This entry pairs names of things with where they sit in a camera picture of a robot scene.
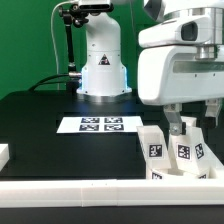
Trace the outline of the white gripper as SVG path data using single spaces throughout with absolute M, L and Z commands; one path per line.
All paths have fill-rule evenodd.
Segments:
M 197 60 L 196 53 L 193 46 L 165 46 L 145 49 L 139 56 L 138 95 L 146 105 L 165 105 L 173 136 L 186 134 L 181 103 L 207 100 L 205 125 L 218 126 L 224 98 L 224 47 L 214 60 Z

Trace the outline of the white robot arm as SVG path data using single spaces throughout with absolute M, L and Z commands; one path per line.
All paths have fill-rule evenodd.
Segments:
M 120 28 L 107 13 L 124 0 L 80 0 L 87 14 L 87 62 L 78 92 L 93 98 L 131 90 L 120 59 Z M 183 132 L 180 106 L 205 101 L 212 124 L 224 98 L 224 0 L 143 0 L 157 22 L 138 34 L 137 90 L 145 105 L 162 106 L 172 134 Z

